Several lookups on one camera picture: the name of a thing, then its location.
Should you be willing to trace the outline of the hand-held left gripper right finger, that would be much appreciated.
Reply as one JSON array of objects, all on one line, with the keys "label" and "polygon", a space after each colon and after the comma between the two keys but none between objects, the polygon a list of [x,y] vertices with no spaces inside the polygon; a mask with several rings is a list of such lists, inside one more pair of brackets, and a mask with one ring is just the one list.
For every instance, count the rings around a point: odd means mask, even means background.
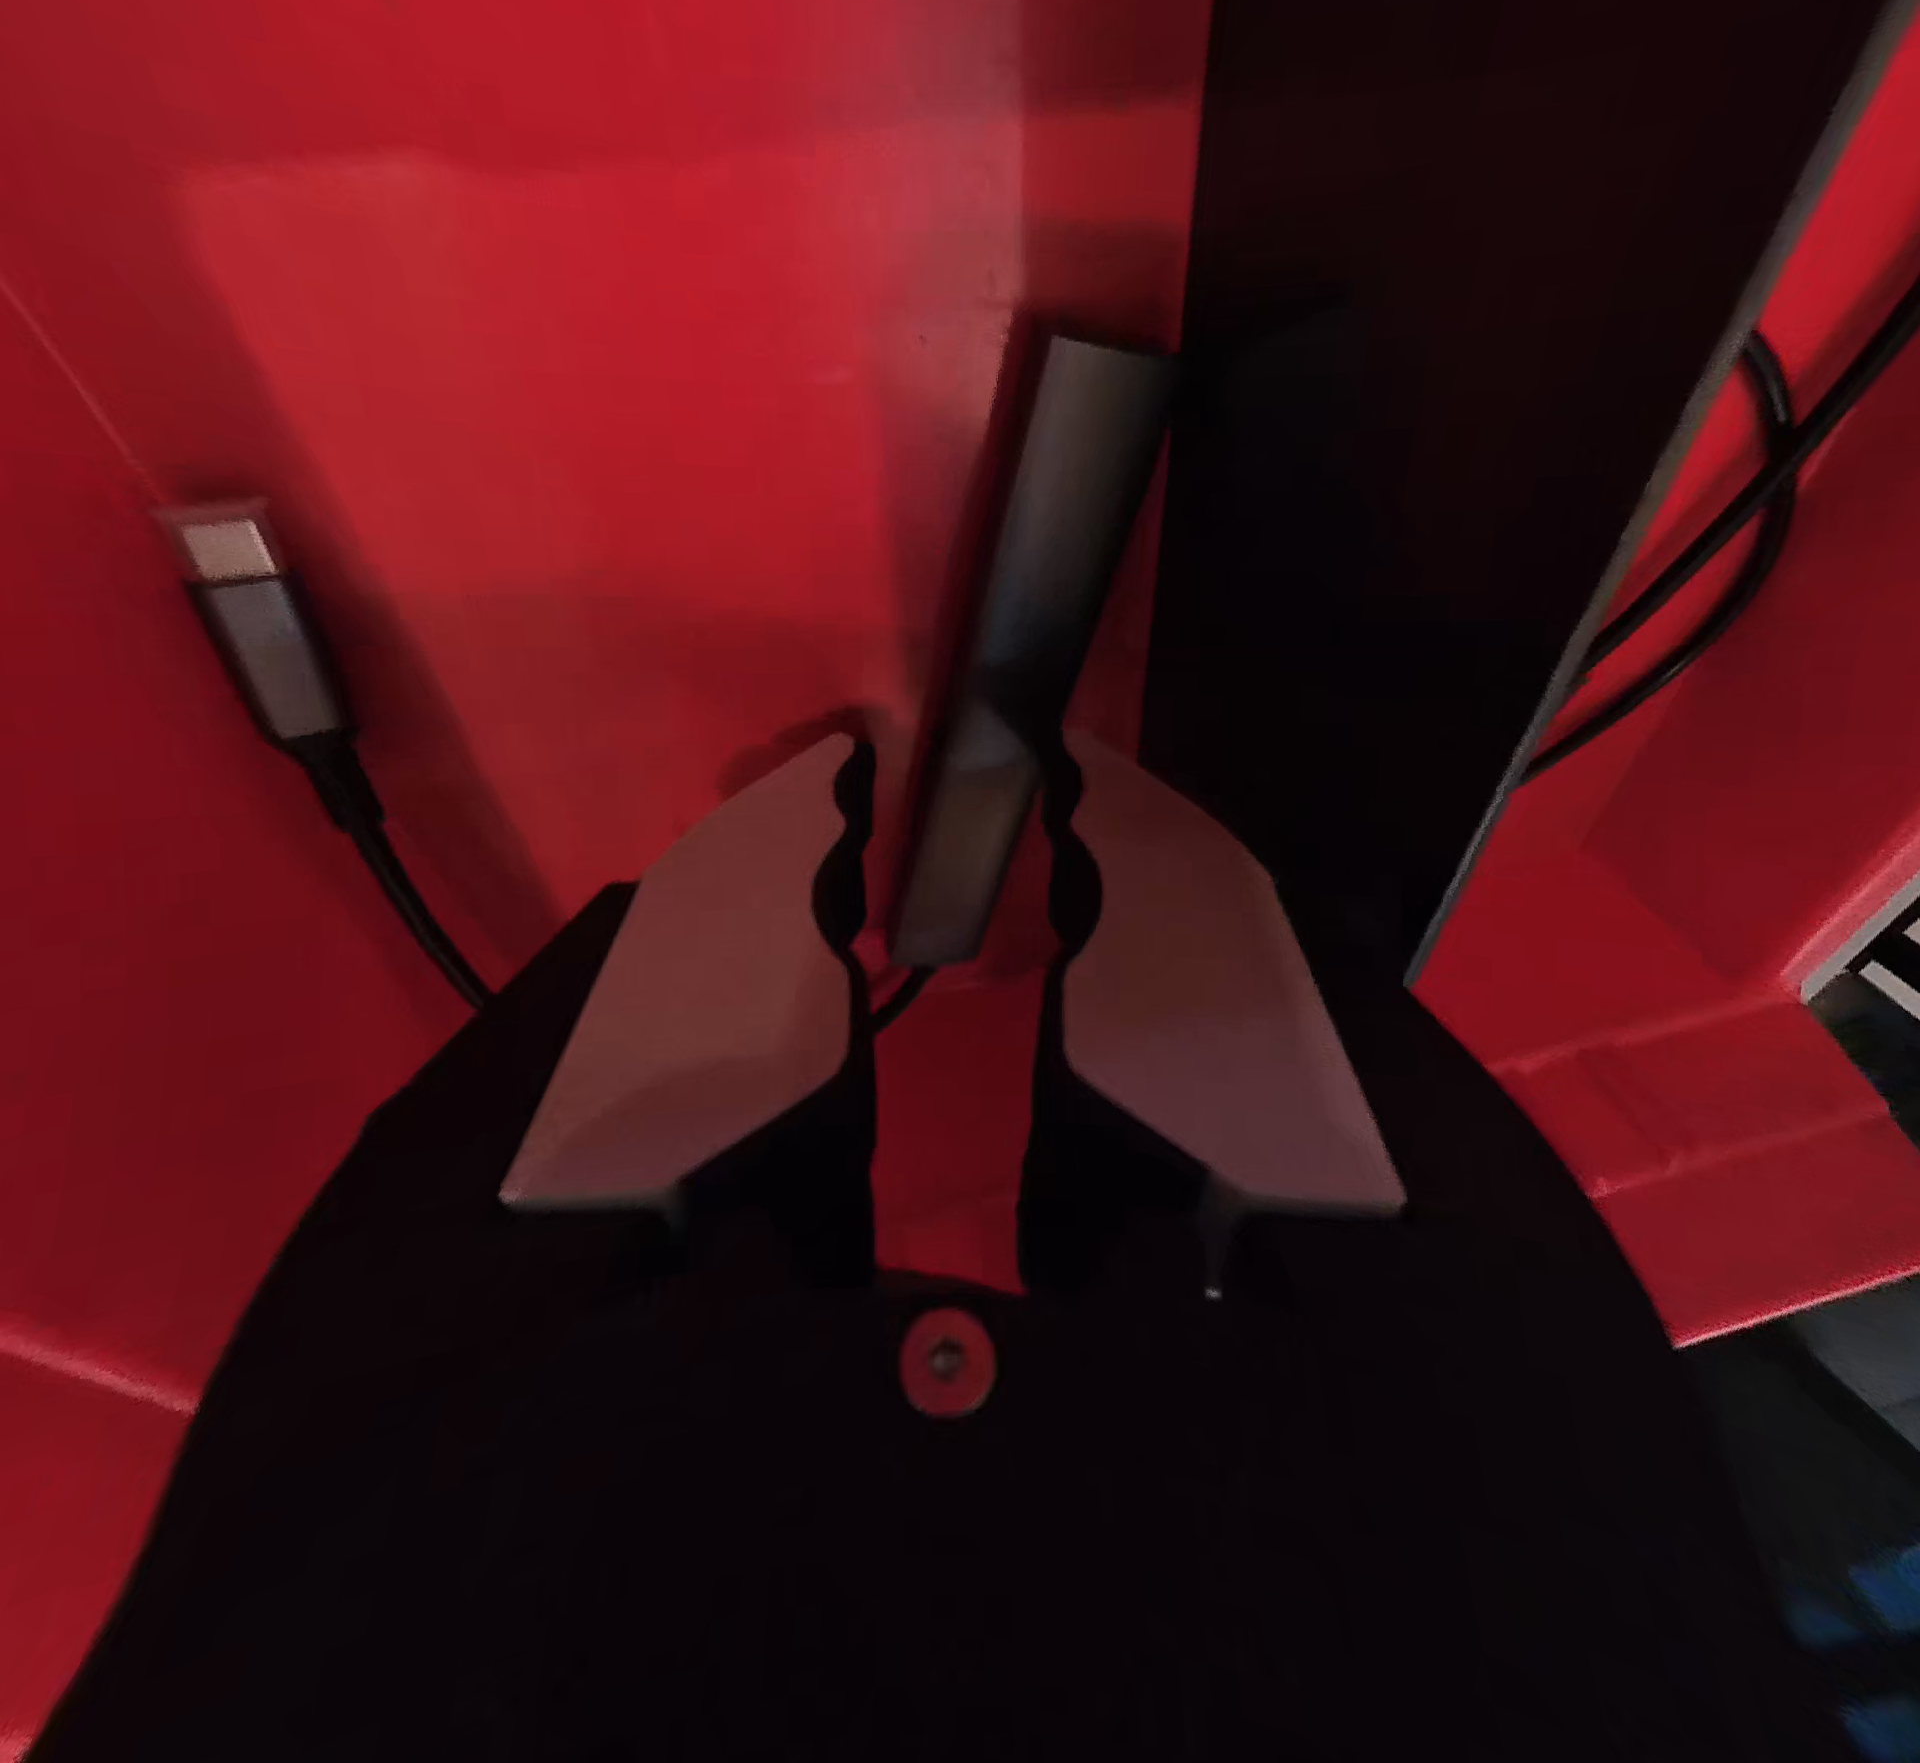
[{"label": "hand-held left gripper right finger", "polygon": [[1027,1136],[1027,1287],[1142,1252],[1218,1292],[1256,1223],[1397,1223],[1408,1190],[1260,861],[1071,735],[1042,813],[1049,969]]}]

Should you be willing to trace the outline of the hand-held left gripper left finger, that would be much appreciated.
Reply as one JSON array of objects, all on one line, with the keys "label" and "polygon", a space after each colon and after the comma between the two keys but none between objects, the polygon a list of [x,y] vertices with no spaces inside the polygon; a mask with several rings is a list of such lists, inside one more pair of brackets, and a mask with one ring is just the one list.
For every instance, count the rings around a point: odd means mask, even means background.
[{"label": "hand-held left gripper left finger", "polygon": [[875,1270],[872,995],[855,957],[875,750],[831,732],[719,805],[622,913],[498,1200],[742,1230]]}]

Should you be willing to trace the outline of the grey usb hub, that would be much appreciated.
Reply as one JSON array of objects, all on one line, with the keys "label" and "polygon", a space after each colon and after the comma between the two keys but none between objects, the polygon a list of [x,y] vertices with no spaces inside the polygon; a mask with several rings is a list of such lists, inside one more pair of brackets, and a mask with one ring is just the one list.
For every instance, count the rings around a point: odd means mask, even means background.
[{"label": "grey usb hub", "polygon": [[1169,351],[1016,323],[906,787],[887,915],[887,959],[904,973],[942,973],[983,949],[1064,759],[1071,698],[1175,390]]}]

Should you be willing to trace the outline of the black hub cable grey plug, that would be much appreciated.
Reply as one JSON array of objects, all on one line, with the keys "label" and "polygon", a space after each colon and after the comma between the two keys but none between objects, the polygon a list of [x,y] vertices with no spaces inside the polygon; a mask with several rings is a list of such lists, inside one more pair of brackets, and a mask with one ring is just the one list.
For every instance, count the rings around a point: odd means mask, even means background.
[{"label": "black hub cable grey plug", "polygon": [[434,970],[467,1008],[484,1008],[490,985],[428,907],[391,842],[346,684],[266,509],[200,503],[167,506],[160,521],[257,735],[300,770]]}]

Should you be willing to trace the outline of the red storage box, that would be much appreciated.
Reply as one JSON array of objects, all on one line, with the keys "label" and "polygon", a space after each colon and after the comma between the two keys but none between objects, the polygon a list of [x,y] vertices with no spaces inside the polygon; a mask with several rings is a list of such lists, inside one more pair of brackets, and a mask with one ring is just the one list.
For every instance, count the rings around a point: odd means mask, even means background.
[{"label": "red storage box", "polygon": [[[459,1021],[208,648],[260,494],[510,973],[781,737],[910,735],[1023,316],[1183,330],[1213,0],[4,0],[4,1759],[351,1127]],[[1824,374],[1897,119],[1793,224]]]}]

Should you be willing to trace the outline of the black divider panel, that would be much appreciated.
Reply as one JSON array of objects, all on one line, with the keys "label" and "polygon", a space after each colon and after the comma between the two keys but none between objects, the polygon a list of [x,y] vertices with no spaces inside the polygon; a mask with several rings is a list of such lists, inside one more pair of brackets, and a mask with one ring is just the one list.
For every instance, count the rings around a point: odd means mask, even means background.
[{"label": "black divider panel", "polygon": [[1142,750],[1411,981],[1910,0],[1213,0]]}]

